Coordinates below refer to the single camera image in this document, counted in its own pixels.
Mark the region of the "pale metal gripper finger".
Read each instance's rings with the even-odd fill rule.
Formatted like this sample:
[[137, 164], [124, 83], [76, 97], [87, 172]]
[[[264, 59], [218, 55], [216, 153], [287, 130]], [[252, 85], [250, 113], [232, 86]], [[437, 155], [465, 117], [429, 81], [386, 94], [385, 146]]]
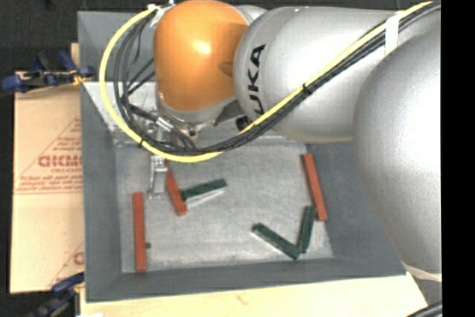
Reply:
[[150, 180], [148, 198], [159, 197], [165, 191], [166, 161], [160, 156], [150, 157]]

